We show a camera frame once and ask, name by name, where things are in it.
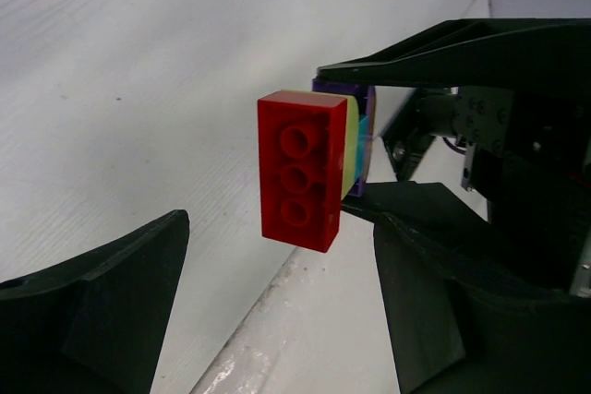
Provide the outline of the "red long lego brick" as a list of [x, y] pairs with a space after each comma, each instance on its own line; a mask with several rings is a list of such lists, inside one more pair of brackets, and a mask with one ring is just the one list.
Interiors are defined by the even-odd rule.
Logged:
[[348, 100], [279, 90], [257, 100], [261, 233], [325, 253], [339, 230]]

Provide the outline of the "purple oval lego piece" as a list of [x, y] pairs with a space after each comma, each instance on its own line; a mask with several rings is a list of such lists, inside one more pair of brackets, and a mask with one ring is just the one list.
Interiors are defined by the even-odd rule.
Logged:
[[[337, 82], [329, 82], [315, 78], [312, 81], [312, 90], [318, 93], [330, 93], [344, 96], [354, 96], [357, 101], [359, 110], [359, 119], [362, 114], [367, 114], [371, 119], [372, 129], [372, 142], [370, 145], [370, 158], [373, 143], [373, 129], [375, 121], [375, 101], [376, 101], [376, 90], [374, 86], [359, 85], [359, 84], [344, 84]], [[347, 196], [360, 197], [363, 194], [364, 186], [368, 178], [370, 159], [368, 162], [367, 175], [364, 180], [357, 181]]]

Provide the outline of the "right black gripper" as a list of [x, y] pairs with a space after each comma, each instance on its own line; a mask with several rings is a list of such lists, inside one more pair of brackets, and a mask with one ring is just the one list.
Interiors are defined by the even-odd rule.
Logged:
[[[525, 278], [574, 290], [590, 267], [590, 104], [502, 89], [583, 89], [590, 82], [587, 18], [443, 21], [375, 54], [321, 66], [318, 78], [417, 89], [382, 140], [399, 180], [436, 137], [461, 153], [462, 186], [488, 202]], [[375, 236], [410, 228], [480, 237], [489, 224], [441, 183], [367, 184], [342, 210]]]

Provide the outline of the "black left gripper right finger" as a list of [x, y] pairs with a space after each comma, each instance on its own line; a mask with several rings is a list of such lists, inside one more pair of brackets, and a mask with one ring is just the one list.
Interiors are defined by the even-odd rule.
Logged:
[[393, 216], [374, 251], [403, 393], [586, 393], [590, 303]]

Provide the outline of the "teal pink lego brick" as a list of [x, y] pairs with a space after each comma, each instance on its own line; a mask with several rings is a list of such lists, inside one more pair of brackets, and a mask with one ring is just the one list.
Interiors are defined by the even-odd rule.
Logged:
[[364, 180], [367, 175], [368, 162], [370, 159], [370, 145], [372, 142], [371, 119], [367, 114], [362, 114], [359, 119], [357, 149], [356, 149], [356, 170], [355, 179]]

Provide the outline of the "yellow green lego brick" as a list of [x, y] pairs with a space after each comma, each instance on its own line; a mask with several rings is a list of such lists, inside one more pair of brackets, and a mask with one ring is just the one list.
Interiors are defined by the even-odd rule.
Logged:
[[359, 110], [356, 98], [354, 96], [346, 96], [346, 105], [341, 198], [344, 198], [349, 193], [356, 180], [356, 152], [359, 132]]

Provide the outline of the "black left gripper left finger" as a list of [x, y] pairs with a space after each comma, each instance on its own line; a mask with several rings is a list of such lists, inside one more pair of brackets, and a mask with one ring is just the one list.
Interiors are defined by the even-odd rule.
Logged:
[[3, 282], [2, 392], [150, 392], [188, 239], [178, 209]]

